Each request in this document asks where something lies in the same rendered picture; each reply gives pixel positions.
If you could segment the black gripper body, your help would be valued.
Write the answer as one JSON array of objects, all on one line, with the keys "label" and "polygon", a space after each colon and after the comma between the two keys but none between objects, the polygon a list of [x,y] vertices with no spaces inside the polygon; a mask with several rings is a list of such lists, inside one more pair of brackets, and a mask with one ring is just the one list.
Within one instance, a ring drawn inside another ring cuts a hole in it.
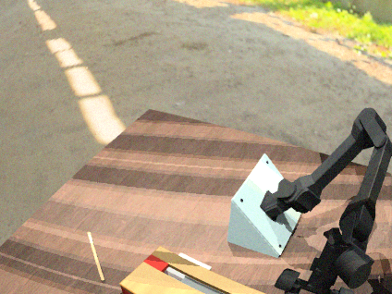
[{"label": "black gripper body", "polygon": [[285,269],[277,279],[275,287],[294,294],[301,288],[315,294],[354,294],[354,290],[341,287],[338,291],[330,289],[336,279],[336,271],[326,269],[317,262],[308,281],[298,278],[300,272]]}]

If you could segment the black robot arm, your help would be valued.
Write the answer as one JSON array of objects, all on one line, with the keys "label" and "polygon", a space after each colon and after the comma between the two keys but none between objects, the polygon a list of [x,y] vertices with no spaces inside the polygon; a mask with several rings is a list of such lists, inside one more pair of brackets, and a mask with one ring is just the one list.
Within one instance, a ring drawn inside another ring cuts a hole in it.
[{"label": "black robot arm", "polygon": [[322,201],[322,190],[358,153],[374,147],[360,190],[339,220],[342,235],[338,227],[324,232],[327,242],[320,258],[315,257],[310,268],[313,271],[319,262],[324,268],[335,270],[350,289],[360,287],[372,270],[374,260],[365,253],[374,225],[376,200],[392,156],[386,124],[374,109],[363,109],[353,123],[351,134],[314,172],[292,183],[283,178],[277,184],[277,191],[267,190],[260,204],[274,222],[290,208],[306,214]]}]

